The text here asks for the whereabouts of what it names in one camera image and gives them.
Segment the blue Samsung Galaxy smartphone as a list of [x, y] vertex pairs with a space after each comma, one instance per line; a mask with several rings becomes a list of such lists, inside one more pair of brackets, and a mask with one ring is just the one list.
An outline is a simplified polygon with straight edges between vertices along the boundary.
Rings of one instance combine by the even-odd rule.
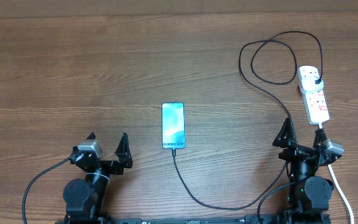
[[162, 148], [184, 149], [185, 105], [182, 102], [162, 104]]

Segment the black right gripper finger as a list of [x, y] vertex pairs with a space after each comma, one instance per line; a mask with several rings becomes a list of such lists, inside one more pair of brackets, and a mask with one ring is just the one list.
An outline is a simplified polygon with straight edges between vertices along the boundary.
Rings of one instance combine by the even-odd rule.
[[322, 143], [327, 140], [326, 134], [323, 128], [319, 128], [315, 131], [315, 137], [313, 142], [313, 149], [319, 149]]
[[272, 146], [287, 148], [290, 146], [294, 146], [296, 143], [296, 132], [293, 126], [293, 121], [291, 117], [287, 117], [283, 123], [281, 130], [274, 139]]

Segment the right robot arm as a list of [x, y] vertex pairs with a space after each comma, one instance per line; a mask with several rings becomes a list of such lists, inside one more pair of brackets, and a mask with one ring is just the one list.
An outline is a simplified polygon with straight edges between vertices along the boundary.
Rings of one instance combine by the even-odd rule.
[[288, 208], [279, 210], [274, 223], [330, 223], [329, 200], [334, 190], [332, 181], [319, 177], [316, 171], [341, 157], [343, 150], [331, 149], [323, 129], [315, 131], [312, 147], [297, 143], [291, 118], [286, 118], [272, 145], [283, 149], [278, 158], [290, 165], [288, 173]]

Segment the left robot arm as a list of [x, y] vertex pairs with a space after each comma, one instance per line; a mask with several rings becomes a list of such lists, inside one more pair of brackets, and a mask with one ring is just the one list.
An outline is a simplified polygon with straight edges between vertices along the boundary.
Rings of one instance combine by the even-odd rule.
[[68, 160], [85, 171], [82, 179], [73, 179], [63, 190], [66, 203], [64, 223], [113, 223], [112, 216], [102, 212], [104, 196], [111, 175], [122, 175], [133, 165], [129, 149], [129, 137], [123, 133], [114, 153], [118, 160], [101, 160], [102, 149], [96, 135], [74, 146]]

